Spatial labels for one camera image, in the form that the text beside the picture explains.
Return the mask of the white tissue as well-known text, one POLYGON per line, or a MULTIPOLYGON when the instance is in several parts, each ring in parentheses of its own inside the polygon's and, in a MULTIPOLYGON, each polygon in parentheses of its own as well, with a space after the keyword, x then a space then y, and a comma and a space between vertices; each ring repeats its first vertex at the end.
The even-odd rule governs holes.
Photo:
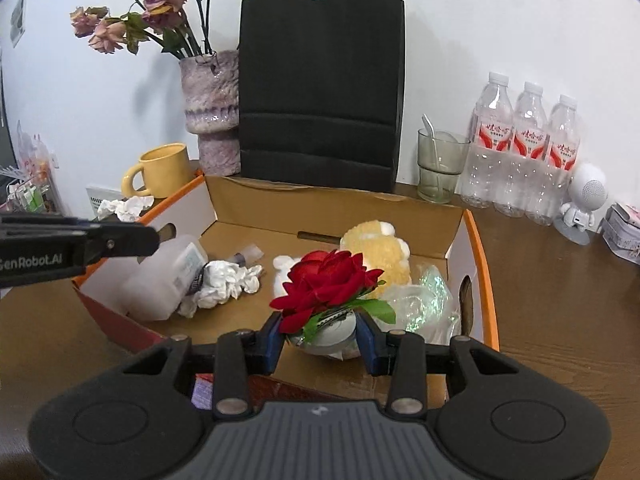
POLYGON ((211 261, 188 289, 177 313, 184 318, 193 318, 198 309, 213 309, 230 299, 239 299, 242 294, 256 294, 260 287, 260 274, 260 264, 240 266, 224 260, 211 261))

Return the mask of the red rose ornament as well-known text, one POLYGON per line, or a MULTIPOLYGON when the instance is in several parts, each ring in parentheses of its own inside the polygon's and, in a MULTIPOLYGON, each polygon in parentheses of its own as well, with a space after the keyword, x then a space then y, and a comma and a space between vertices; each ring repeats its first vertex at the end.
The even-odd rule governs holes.
POLYGON ((397 321, 390 303, 378 296, 386 284, 381 269, 368 269, 363 254, 315 250, 302 258, 277 256, 270 308, 290 344, 314 356, 346 361, 359 356, 356 313, 386 324, 397 321))

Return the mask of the crumpled tissue beside mug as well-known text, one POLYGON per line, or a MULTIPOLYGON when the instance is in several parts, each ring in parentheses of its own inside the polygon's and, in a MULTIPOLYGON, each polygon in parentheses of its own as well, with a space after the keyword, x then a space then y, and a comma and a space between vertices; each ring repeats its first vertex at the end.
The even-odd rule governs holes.
POLYGON ((114 214, 121 222, 135 222, 153 204, 153 196, 132 196, 126 200, 102 200, 96 212, 96 218, 104 220, 114 214))

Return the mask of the white card at left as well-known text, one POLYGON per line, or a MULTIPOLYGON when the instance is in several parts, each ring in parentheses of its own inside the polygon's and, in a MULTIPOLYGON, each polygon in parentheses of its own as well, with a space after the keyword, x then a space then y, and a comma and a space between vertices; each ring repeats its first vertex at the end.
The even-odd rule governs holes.
POLYGON ((89 184, 86 186, 86 191, 94 214, 98 214, 99 206, 104 200, 124 199, 122 192, 116 190, 116 188, 108 188, 107 186, 89 184))

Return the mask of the white plastic container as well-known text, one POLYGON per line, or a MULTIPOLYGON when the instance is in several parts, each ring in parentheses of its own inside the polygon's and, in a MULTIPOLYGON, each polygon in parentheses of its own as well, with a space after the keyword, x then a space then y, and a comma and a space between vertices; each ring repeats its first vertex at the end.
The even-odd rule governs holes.
POLYGON ((206 263, 206 251, 196 237, 166 240, 122 283, 118 304, 138 322, 165 321, 178 309, 206 263))

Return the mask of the yellow mug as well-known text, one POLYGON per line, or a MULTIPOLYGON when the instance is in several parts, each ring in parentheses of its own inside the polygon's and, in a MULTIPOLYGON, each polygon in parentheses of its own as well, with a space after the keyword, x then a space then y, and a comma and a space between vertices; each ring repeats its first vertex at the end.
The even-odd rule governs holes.
POLYGON ((122 195, 163 200, 195 178, 186 144, 171 143, 142 154, 122 177, 122 195))

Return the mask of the orange cardboard box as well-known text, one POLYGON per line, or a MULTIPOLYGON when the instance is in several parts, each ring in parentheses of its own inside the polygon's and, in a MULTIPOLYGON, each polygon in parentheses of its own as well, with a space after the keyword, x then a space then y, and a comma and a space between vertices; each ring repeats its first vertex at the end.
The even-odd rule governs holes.
POLYGON ((472 214, 411 198, 335 188, 293 188, 200 177, 143 219, 177 235, 145 260, 109 258, 75 282, 89 313, 116 344, 141 351, 183 334, 210 344, 270 315, 285 344, 270 377, 347 399, 384 400, 390 381, 364 367, 355 309, 382 330, 405 326, 402 300, 434 264, 473 307, 424 339, 468 335, 498 344, 488 265, 472 214))

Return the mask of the iridescent plastic bag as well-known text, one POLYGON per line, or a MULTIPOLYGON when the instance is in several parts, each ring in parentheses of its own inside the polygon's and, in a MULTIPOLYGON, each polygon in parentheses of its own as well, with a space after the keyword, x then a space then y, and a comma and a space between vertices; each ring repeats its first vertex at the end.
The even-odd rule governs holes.
POLYGON ((416 284, 392 285, 382 299, 396 312, 396 322, 378 321, 382 330, 404 330, 428 344, 449 344, 461 334, 461 310, 436 266, 420 267, 416 284))

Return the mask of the purple ceramic vase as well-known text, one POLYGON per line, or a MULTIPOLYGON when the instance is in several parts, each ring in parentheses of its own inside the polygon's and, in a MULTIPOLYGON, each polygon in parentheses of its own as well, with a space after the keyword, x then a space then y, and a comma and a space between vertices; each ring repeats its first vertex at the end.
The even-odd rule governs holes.
POLYGON ((192 56, 179 67, 186 130, 198 138, 201 170, 211 176, 238 174, 239 51, 192 56))

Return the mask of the white yellow plush toy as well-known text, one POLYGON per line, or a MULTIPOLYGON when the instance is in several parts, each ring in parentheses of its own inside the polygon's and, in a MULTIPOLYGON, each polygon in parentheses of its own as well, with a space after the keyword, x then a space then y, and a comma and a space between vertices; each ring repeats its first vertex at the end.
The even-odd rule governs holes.
POLYGON ((291 266, 270 307, 281 311, 339 307, 377 297, 386 285, 409 285, 409 245, 388 222, 372 220, 348 230, 336 249, 315 250, 291 266))

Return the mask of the dried pink flowers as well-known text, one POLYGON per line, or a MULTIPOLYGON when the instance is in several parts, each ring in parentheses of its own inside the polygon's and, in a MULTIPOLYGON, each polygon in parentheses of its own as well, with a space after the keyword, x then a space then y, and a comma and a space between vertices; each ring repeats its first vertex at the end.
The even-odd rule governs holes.
POLYGON ((70 14, 77 38, 86 38, 102 54, 127 50, 137 54, 140 44, 155 42, 178 60, 209 55, 212 0, 132 0, 129 10, 114 14, 106 6, 78 6, 70 14))

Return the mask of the white robot figurine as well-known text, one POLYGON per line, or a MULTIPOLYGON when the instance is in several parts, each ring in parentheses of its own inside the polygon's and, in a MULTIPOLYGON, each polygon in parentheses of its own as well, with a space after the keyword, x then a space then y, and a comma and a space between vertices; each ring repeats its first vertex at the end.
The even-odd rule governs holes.
POLYGON ((590 162, 580 162, 570 177, 567 203, 561 205, 553 220, 554 228, 579 246, 590 244, 589 231, 594 227, 594 213, 608 199, 604 172, 590 162))

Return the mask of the black paper bag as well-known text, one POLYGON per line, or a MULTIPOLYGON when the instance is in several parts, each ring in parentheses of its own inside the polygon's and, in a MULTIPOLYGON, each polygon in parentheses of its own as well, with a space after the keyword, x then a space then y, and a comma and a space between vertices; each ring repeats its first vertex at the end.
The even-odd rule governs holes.
POLYGON ((243 177, 390 192, 405 95, 404 0, 243 0, 243 177))

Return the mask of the clear drinking glass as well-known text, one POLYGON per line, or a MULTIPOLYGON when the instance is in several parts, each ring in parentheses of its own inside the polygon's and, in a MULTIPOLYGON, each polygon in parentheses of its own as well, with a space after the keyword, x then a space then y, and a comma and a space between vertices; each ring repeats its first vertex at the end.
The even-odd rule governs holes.
POLYGON ((434 204, 448 204, 456 192, 468 157, 467 136, 437 130, 427 114, 418 130, 418 195, 434 204))

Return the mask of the water bottle right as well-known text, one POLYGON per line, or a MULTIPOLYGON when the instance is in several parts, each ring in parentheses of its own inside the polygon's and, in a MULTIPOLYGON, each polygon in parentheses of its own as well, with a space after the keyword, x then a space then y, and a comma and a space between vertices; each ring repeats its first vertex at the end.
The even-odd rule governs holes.
POLYGON ((544 132, 548 143, 544 159, 534 172, 534 187, 529 195, 526 216, 541 226, 550 226, 560 208, 580 145, 577 101, 574 98, 560 95, 544 132))

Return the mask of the water bottle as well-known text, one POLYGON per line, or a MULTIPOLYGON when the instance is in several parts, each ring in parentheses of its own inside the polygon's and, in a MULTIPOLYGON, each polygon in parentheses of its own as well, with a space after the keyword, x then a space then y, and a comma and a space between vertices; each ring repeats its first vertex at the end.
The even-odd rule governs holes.
POLYGON ((548 141, 544 124, 547 115, 542 106, 543 94, 544 89, 539 84, 526 81, 516 100, 512 134, 501 164, 495 198, 495 208, 511 218, 521 217, 526 211, 533 171, 546 152, 548 141))
POLYGON ((472 207, 487 208, 494 201, 500 164, 510 148, 513 106, 508 85, 508 76, 490 72, 472 111, 471 144, 459 179, 460 196, 472 207))
POLYGON ((577 101, 574 98, 560 95, 544 132, 548 143, 544 159, 534 172, 534 187, 529 195, 526 216, 541 226, 550 226, 560 208, 580 145, 577 101))

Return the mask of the water bottle left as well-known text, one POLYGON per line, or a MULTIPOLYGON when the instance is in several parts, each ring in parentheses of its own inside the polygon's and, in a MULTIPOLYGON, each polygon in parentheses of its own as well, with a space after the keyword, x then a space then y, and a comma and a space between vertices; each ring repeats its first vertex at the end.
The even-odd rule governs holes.
POLYGON ((508 76, 490 72, 472 111, 471 144, 459 179, 460 196, 472 207, 487 208, 494 201, 500 164, 510 148, 513 106, 508 85, 508 76))

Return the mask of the water bottle middle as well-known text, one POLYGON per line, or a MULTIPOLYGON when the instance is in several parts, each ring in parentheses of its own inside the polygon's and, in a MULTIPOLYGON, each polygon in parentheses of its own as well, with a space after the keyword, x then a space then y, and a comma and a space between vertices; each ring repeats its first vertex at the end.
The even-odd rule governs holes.
POLYGON ((544 89, 539 84, 526 81, 516 100, 512 134, 501 164, 495 198, 495 208, 511 218, 521 217, 526 211, 533 171, 546 152, 548 141, 544 124, 547 115, 542 106, 543 94, 544 89))

